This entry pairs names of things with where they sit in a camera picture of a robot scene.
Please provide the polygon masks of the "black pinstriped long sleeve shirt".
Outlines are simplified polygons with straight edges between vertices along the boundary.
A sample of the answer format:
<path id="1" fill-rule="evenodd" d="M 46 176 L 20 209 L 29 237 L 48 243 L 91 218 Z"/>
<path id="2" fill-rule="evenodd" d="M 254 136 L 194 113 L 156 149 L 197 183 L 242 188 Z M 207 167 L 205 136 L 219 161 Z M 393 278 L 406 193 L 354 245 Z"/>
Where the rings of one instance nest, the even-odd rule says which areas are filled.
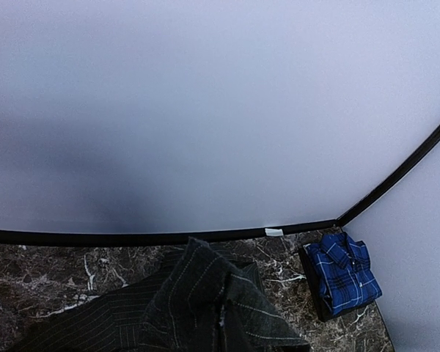
<path id="1" fill-rule="evenodd" d="M 159 270 L 39 325 L 14 351 L 309 351 L 257 264 L 191 239 Z"/>

